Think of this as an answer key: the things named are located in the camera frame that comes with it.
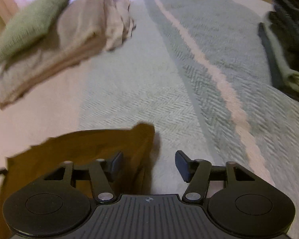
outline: pile of clothes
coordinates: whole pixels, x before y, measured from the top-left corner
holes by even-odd
[[[299,0],[272,0],[274,11],[259,24],[272,85],[299,101]]]

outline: bed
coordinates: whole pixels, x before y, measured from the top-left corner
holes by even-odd
[[[177,150],[236,161],[292,199],[288,234],[299,238],[299,102],[270,85],[257,36],[270,9],[262,0],[133,0],[136,29],[122,47],[0,110],[0,167],[48,137],[150,122],[160,139],[151,193],[184,193]]]

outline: beige garment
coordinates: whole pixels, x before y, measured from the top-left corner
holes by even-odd
[[[49,34],[0,67],[0,108],[36,84],[81,60],[113,50],[131,36],[128,0],[75,0]]]

